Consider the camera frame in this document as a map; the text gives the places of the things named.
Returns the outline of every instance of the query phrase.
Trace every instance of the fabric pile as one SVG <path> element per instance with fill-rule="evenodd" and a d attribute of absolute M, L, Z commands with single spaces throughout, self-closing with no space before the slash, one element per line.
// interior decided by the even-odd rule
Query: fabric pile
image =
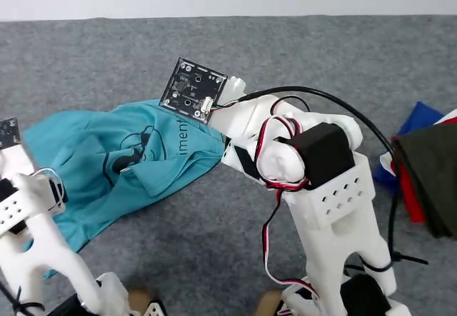
<path fill-rule="evenodd" d="M 208 172 L 224 151 L 220 133 L 158 100 L 57 113 L 27 129 L 24 140 L 39 166 L 64 182 L 66 211 L 54 220 L 75 251 L 121 216 Z"/>
<path fill-rule="evenodd" d="M 393 147 L 398 168 L 385 153 L 375 179 L 395 190 L 399 177 L 411 221 L 437 238 L 457 236 L 457 109 L 443 116 L 418 102 Z"/>

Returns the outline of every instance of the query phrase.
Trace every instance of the dark green cloth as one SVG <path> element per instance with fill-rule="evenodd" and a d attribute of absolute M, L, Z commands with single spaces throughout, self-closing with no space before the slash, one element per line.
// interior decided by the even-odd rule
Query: dark green cloth
<path fill-rule="evenodd" d="M 457 123 L 408 133 L 393 145 L 433 236 L 457 236 Z"/>

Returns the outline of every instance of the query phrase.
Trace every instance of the circuit board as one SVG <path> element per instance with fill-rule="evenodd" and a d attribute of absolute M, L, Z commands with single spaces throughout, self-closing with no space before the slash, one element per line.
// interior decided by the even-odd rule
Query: circuit board
<path fill-rule="evenodd" d="M 226 81 L 226 75 L 180 58 L 160 106 L 207 124 Z"/>
<path fill-rule="evenodd" d="M 0 121 L 0 150 L 10 148 L 21 143 L 19 127 L 16 118 Z"/>

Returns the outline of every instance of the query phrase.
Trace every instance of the blue cloth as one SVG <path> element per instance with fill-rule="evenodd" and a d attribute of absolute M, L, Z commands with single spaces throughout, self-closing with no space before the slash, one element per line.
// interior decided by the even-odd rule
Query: blue cloth
<path fill-rule="evenodd" d="M 407 134 L 416 129 L 432 126 L 443 116 L 444 115 L 439 111 L 436 111 L 435 109 L 418 101 L 413 111 L 411 111 L 408 119 L 406 119 L 405 123 L 401 126 L 396 135 L 402 136 L 403 134 Z M 373 177 L 379 183 L 386 186 L 391 192 L 394 192 L 398 188 L 397 179 L 384 170 L 380 163 L 378 163 Z"/>
<path fill-rule="evenodd" d="M 117 218 L 185 187 L 221 159 L 221 134 L 144 101 L 110 112 L 64 111 L 24 132 L 41 167 L 68 195 L 54 217 L 77 251 Z"/>

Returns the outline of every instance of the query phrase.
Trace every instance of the brown object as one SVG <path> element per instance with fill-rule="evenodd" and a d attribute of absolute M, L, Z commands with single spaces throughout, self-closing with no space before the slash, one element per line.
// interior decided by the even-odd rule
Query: brown object
<path fill-rule="evenodd" d="M 275 316 L 281 302 L 281 293 L 280 290 L 265 292 L 258 303 L 255 316 Z"/>
<path fill-rule="evenodd" d="M 144 314 L 151 301 L 152 297 L 146 289 L 129 290 L 129 304 L 132 310 Z"/>

